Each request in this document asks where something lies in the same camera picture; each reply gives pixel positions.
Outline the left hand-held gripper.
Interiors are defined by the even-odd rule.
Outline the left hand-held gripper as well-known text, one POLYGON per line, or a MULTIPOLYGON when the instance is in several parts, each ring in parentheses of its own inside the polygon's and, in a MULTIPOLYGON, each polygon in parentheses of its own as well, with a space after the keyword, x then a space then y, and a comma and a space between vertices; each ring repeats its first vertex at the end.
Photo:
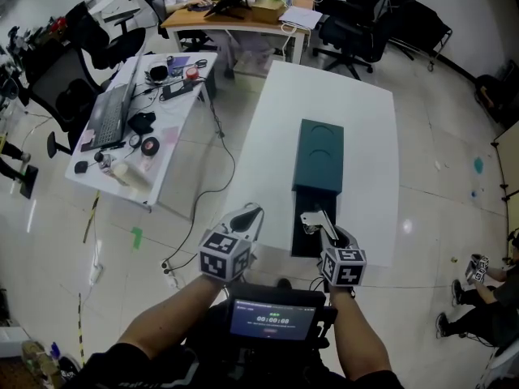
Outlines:
POLYGON ((199 270, 226 283, 249 268, 264 220, 258 203, 225 214, 203 235, 199 247, 199 270))

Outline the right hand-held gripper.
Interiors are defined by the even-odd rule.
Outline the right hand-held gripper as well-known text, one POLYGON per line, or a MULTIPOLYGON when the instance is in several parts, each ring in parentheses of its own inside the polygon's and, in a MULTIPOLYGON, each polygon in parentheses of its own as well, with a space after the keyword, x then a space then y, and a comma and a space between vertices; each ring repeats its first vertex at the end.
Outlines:
POLYGON ((365 250, 345 229, 335 226, 337 239, 332 239, 324 228, 320 229, 320 272, 334 287, 355 287, 361 284, 367 257, 365 250))

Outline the dark green drawer box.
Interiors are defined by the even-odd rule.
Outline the dark green drawer box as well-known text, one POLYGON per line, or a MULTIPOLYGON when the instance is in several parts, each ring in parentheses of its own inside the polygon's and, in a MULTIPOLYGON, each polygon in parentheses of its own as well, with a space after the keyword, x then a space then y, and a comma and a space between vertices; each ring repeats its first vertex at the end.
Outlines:
POLYGON ((300 126, 292 191, 295 198, 291 255, 317 258, 318 233, 308 234, 301 220, 304 212, 325 212, 337 219, 337 197, 342 192, 344 129, 341 126, 303 119, 300 126))

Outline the person's left forearm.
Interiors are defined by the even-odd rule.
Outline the person's left forearm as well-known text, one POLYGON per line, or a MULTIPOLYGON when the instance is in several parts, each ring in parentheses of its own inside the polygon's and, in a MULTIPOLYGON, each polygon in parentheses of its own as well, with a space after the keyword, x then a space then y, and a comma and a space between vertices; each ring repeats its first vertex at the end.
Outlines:
POLYGON ((118 342, 135 346, 150 359, 157 357, 184 340, 224 285, 223 281, 210 276, 198 276, 173 296, 138 315, 118 342))

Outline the person's right forearm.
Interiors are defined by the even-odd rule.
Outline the person's right forearm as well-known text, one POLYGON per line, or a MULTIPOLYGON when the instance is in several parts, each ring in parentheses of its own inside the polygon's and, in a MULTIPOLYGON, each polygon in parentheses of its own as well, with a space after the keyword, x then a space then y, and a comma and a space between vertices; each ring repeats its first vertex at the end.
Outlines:
POLYGON ((355 381, 380 371, 391 371, 387 349, 346 289, 330 288, 337 310, 334 335, 337 355, 345 375, 355 381))

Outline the black chest-mounted screen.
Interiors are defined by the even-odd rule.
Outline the black chest-mounted screen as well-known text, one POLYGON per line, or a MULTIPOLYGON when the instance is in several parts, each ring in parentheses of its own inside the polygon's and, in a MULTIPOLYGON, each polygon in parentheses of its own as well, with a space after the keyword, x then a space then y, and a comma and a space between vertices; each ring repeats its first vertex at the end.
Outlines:
POLYGON ((238 283, 229 291, 226 324, 242 343, 269 341, 294 346, 319 345, 337 318, 320 291, 238 283))

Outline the cream thermos bottle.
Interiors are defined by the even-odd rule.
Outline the cream thermos bottle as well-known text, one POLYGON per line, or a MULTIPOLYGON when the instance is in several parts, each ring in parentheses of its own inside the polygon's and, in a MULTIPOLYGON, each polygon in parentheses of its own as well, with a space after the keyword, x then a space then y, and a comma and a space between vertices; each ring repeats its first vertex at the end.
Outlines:
POLYGON ((126 162, 116 164, 112 173, 114 177, 124 186, 131 187, 136 190, 149 190, 150 184, 148 180, 135 168, 126 162))

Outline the black tape roll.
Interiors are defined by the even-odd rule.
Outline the black tape roll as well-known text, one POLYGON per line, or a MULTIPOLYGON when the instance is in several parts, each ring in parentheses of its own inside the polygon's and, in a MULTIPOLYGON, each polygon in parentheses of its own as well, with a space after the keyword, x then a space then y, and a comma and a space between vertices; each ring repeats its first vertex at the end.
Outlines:
POLYGON ((141 143, 141 152, 146 157, 155 156, 160 149, 160 142, 155 137, 148 137, 141 143))

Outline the white work table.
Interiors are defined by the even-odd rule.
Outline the white work table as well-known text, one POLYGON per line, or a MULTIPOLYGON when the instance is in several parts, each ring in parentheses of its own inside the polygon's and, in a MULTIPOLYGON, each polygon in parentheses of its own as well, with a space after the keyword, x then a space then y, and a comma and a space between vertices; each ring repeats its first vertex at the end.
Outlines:
POLYGON ((399 156, 392 93, 308 66, 275 61, 251 119, 223 213, 246 203, 265 211, 259 243, 289 250, 292 182, 301 122, 344 130, 337 224, 352 233, 372 266, 389 267, 397 234, 399 156))

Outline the yellow-black floor tape strip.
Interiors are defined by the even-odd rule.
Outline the yellow-black floor tape strip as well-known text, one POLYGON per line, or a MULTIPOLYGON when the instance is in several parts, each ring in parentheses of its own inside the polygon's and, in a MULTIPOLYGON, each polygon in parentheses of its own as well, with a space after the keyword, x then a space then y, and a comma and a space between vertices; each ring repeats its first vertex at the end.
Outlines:
POLYGON ((96 196, 95 196, 95 199, 93 201, 92 208, 91 208, 91 211, 90 211, 90 216, 88 218, 88 223, 87 223, 86 229, 84 231, 83 244, 85 244, 87 239, 88 239, 89 230, 90 230, 90 228, 92 226, 92 222, 93 222, 94 217, 96 215, 97 205, 98 205, 100 197, 101 197, 101 192, 99 190, 97 190, 96 196))
POLYGON ((84 341, 83 341, 83 330, 82 330, 82 295, 78 293, 78 337, 79 337, 79 356, 81 366, 83 367, 86 363, 84 357, 84 341))

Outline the clear plastic bottle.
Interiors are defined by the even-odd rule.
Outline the clear plastic bottle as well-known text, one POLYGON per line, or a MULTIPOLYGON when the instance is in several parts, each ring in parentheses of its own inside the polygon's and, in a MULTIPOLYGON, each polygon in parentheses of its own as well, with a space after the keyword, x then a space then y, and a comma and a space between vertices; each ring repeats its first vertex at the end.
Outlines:
POLYGON ((97 162, 100 171, 108 176, 113 175, 112 164, 114 156, 107 152, 97 152, 94 155, 94 160, 97 162))

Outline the person's black clothing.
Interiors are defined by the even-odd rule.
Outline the person's black clothing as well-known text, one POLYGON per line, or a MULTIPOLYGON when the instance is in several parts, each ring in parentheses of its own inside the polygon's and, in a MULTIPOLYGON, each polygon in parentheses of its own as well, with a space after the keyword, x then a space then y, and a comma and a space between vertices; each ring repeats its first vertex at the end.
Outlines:
POLYGON ((184 345, 168 348, 150 359, 128 343, 116 343, 104 353, 95 353, 64 389, 404 389, 391 370, 377 370, 358 379, 332 372, 320 355, 310 356, 299 370, 288 368, 270 374, 245 367, 224 369, 202 358, 210 347, 211 332, 224 325, 227 305, 208 309, 184 345))

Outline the white cluttered desk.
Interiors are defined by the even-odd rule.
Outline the white cluttered desk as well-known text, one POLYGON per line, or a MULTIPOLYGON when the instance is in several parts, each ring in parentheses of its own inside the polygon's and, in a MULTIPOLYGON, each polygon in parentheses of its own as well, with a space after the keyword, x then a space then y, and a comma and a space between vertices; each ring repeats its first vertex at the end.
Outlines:
MULTIPOLYGON (((91 151, 80 151, 80 143, 84 136, 86 127, 71 154, 69 165, 65 176, 68 180, 77 182, 81 186, 87 186, 101 193, 107 193, 120 199, 138 204, 148 210, 155 206, 166 208, 166 204, 160 201, 160 194, 165 184, 170 161, 177 149, 182 129, 190 115, 196 100, 201 99, 207 107, 211 105, 211 100, 207 91, 207 78, 217 60, 214 52, 196 53, 172 53, 172 54, 143 54, 139 53, 134 57, 142 55, 139 68, 135 77, 135 91, 131 99, 127 121, 136 113, 155 113, 156 121, 152 124, 154 131, 147 135, 137 135, 131 128, 125 125, 123 139, 113 147, 96 148, 91 151), (148 70, 152 66, 165 65, 168 56, 189 56, 188 64, 183 69, 182 76, 169 77, 159 83, 152 82, 148 77, 148 70), (173 98, 165 102, 160 101, 162 88, 171 84, 189 80, 186 78, 186 69, 196 66, 199 68, 199 78, 205 79, 205 83, 197 86, 192 92, 173 98), (148 137, 155 137, 160 142, 160 149, 153 157, 146 157, 141 152, 141 143, 148 137), (113 167, 126 162, 131 167, 137 169, 149 182, 149 190, 136 190, 122 185, 114 175, 103 174, 94 155, 97 152, 107 152, 114 156, 113 167), (88 170, 84 174, 75 174, 74 166, 78 161, 86 160, 89 164, 88 170)), ((115 75, 107 90, 122 83, 130 74, 130 64, 133 58, 127 59, 121 70, 115 75)))

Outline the black pouch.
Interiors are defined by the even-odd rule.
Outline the black pouch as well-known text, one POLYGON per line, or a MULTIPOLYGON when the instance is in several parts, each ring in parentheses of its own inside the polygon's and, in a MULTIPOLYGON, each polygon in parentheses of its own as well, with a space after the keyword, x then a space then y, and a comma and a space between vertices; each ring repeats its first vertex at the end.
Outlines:
POLYGON ((156 114, 151 113, 136 113, 127 121, 127 125, 137 135, 151 134, 154 129, 152 124, 156 121, 156 114))

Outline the flat black device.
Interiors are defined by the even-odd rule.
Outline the flat black device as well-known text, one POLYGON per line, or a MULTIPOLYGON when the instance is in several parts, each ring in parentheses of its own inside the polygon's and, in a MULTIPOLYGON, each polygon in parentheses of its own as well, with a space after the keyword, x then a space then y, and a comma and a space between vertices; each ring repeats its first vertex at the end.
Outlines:
POLYGON ((202 83, 205 83, 205 79, 183 80, 182 82, 165 86, 162 88, 160 101, 165 102, 168 100, 172 100, 173 98, 176 98, 178 96, 192 92, 197 86, 199 86, 202 83))

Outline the grey laptop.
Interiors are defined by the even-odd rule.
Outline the grey laptop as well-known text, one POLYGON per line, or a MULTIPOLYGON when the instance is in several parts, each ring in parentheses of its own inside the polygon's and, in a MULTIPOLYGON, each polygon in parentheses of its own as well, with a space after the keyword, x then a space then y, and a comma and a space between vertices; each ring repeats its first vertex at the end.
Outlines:
POLYGON ((80 151, 113 147, 122 141, 141 58, 142 55, 139 55, 133 58, 133 62, 128 61, 131 68, 126 80, 97 97, 80 151))

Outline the purple notebook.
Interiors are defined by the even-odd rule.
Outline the purple notebook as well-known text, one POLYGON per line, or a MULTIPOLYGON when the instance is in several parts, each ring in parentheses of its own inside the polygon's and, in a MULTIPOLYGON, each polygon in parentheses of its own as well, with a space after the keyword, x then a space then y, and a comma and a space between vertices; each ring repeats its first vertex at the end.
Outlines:
POLYGON ((182 76, 184 67, 188 64, 189 56, 168 56, 166 65, 172 77, 182 76))

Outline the small wooden standing table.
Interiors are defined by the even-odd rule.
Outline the small wooden standing table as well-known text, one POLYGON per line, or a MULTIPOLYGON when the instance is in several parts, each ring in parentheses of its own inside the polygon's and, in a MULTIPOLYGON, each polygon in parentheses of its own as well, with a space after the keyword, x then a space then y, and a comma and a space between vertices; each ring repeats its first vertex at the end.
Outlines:
POLYGON ((26 168, 24 179, 19 190, 20 194, 26 199, 30 199, 32 197, 32 191, 36 182, 38 171, 39 169, 32 165, 28 165, 26 168))

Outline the white cardboard box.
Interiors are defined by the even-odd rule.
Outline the white cardboard box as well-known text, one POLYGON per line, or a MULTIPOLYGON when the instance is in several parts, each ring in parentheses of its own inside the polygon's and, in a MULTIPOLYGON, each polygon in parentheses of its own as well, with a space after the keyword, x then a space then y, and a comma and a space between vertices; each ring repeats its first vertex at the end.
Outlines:
POLYGON ((0 358, 22 356, 22 344, 30 337, 22 327, 0 327, 0 358))

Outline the black mesh office chair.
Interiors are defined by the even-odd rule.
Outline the black mesh office chair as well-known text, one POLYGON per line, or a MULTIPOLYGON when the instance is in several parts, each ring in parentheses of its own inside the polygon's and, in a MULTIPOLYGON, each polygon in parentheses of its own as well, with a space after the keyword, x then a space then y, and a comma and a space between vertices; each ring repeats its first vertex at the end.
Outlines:
POLYGON ((95 69, 113 69, 143 48, 146 29, 128 30, 126 21, 132 17, 130 15, 116 23, 121 26, 122 34, 111 40, 108 32, 89 13, 86 2, 82 1, 66 14, 66 38, 90 55, 95 69))
POLYGON ((104 89, 86 67, 82 51, 56 40, 47 41, 30 57, 26 76, 29 96, 44 108, 67 135, 69 145, 47 139, 50 158, 57 152, 71 155, 88 124, 97 97, 104 89))

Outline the wooden desk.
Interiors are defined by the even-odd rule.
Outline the wooden desk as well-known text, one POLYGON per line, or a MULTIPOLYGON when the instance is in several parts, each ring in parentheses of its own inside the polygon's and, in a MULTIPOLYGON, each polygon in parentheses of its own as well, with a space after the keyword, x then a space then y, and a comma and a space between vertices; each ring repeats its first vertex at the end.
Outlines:
POLYGON ((299 64, 302 58, 303 46, 306 36, 310 34, 308 29, 297 28, 291 24, 262 24, 252 18, 251 9, 236 9, 235 12, 243 19, 234 19, 224 15, 211 15, 205 17, 207 11, 189 11, 186 8, 175 11, 162 23, 162 27, 168 32, 175 52, 181 50, 178 34, 190 30, 224 30, 240 32, 267 33, 286 36, 294 41, 291 62, 299 64))

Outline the black high-back office chair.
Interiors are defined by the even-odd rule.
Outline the black high-back office chair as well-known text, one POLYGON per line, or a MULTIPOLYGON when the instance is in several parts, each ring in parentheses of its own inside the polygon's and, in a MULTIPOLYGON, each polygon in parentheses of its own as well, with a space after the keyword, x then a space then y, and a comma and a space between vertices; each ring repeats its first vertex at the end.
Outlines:
POLYGON ((319 22, 319 38, 334 50, 315 47, 312 56, 324 54, 332 61, 324 67, 331 71, 346 66, 355 79, 360 79, 355 66, 364 66, 373 72, 372 64, 378 62, 384 47, 374 38, 375 8, 381 0, 323 0, 318 11, 326 16, 319 22))

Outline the brown cardboard box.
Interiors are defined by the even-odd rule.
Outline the brown cardboard box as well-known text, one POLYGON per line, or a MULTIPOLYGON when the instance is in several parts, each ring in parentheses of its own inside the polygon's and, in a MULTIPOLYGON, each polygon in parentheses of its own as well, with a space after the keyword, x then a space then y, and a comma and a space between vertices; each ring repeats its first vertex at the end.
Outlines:
POLYGON ((277 24, 285 10, 282 0, 257 0, 251 5, 253 20, 262 24, 277 24))

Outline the black metal cart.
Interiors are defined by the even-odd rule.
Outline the black metal cart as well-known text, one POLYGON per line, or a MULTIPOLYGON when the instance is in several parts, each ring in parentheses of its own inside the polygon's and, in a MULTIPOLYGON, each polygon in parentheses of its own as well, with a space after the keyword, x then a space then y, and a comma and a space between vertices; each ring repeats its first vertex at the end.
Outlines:
POLYGON ((386 6, 391 13, 402 7, 403 24, 393 33, 389 42, 411 60, 414 59, 411 52, 428 57, 427 69, 432 72, 453 30, 435 11, 416 0, 388 0, 386 6))

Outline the white closed laptop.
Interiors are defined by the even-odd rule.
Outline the white closed laptop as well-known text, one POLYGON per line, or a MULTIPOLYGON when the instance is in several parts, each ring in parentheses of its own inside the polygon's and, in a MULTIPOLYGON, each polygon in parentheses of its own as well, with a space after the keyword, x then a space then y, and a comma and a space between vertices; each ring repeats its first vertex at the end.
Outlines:
POLYGON ((313 30, 320 21, 322 14, 307 8, 290 6, 279 18, 282 23, 291 24, 297 28, 313 30))

